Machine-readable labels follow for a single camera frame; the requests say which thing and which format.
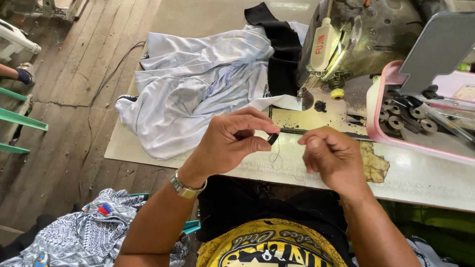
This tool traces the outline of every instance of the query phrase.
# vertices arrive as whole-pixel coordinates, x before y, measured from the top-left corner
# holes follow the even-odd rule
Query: person's foot
[[[35,84],[35,69],[30,62],[23,62],[15,69],[18,72],[18,81],[26,85]]]

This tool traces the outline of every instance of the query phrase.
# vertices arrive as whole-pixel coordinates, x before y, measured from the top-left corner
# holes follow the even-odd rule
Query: metal watch band
[[[179,196],[187,198],[187,199],[192,199],[194,197],[197,197],[206,188],[207,184],[208,184],[208,179],[206,179],[205,184],[203,185],[202,188],[196,189],[196,188],[186,187],[178,180],[178,170],[176,170],[176,172],[170,178],[171,188],[175,190],[175,192],[177,192]]]

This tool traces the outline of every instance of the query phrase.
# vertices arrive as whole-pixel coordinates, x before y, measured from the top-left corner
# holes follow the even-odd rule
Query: hand
[[[247,155],[271,151],[266,140],[254,136],[255,130],[280,132],[268,116],[253,107],[214,116],[200,144],[180,168],[178,180],[185,186],[200,188],[209,176],[236,168]]]
[[[306,145],[303,160],[307,172],[319,172],[323,182],[340,196],[353,200],[372,195],[358,141],[324,126],[306,132],[298,143]]]

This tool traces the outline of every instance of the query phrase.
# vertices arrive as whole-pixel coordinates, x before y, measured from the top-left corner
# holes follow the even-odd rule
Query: plastic container
[[[402,60],[397,60],[387,64],[380,78],[374,82],[367,92],[366,111],[368,120],[366,130],[368,136],[378,143],[475,166],[475,150],[460,142],[456,136],[445,133],[434,133],[426,136],[407,131],[408,138],[401,140],[389,137],[381,130],[379,115],[384,97],[384,87],[385,85],[400,85],[404,82],[406,76],[398,74],[402,63]],[[437,76],[433,83],[438,85],[437,93],[439,95],[461,103],[475,104],[475,74],[454,71],[450,75]],[[439,105],[438,108],[445,109],[443,111],[447,111],[447,113],[453,113],[457,110],[444,105]]]

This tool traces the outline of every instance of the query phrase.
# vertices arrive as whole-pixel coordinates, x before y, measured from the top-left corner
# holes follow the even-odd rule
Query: yellow t-shirt
[[[302,265],[347,267],[340,254],[322,235],[283,219],[251,221],[203,243],[196,264],[197,267]]]

